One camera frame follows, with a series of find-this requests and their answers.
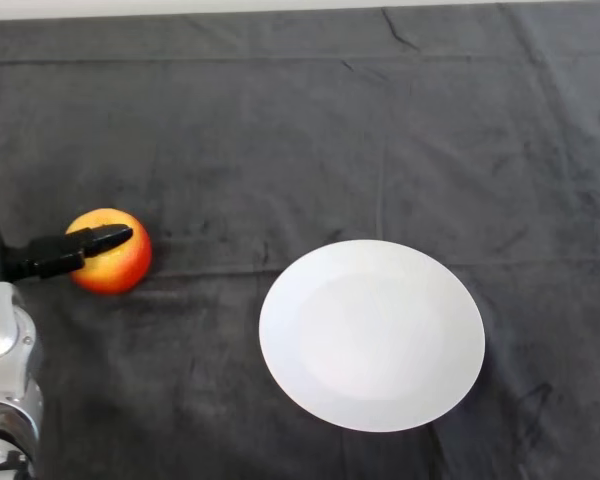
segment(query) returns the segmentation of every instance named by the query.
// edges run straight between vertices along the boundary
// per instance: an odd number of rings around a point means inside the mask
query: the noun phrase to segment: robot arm
[[[36,239],[19,249],[5,246],[0,235],[0,480],[35,477],[43,407],[35,380],[40,342],[11,282],[82,268],[86,257],[121,245],[132,234],[126,225],[106,225]]]

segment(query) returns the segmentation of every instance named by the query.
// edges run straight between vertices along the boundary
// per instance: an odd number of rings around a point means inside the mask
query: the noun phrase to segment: red apple
[[[76,218],[67,233],[83,228],[124,223],[133,235],[122,245],[87,258],[85,266],[71,273],[81,287],[94,293],[122,293],[133,288],[147,273],[151,264],[151,241],[142,224],[128,213],[113,208],[100,208]]]

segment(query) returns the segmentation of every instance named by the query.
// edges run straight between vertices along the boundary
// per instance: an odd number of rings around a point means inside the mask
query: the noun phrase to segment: round plate
[[[485,341],[475,302],[444,266],[402,245],[354,240],[280,275],[262,307],[260,345],[305,410],[390,432],[453,408],[478,376]]]

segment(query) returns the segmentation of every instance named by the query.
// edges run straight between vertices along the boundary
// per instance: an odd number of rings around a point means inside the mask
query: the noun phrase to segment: dark gray cloth
[[[50,479],[600,479],[600,4],[0,23],[11,243],[131,212],[150,275],[22,290]],[[432,425],[365,434],[277,387],[258,316],[300,255],[383,238],[487,333]]]

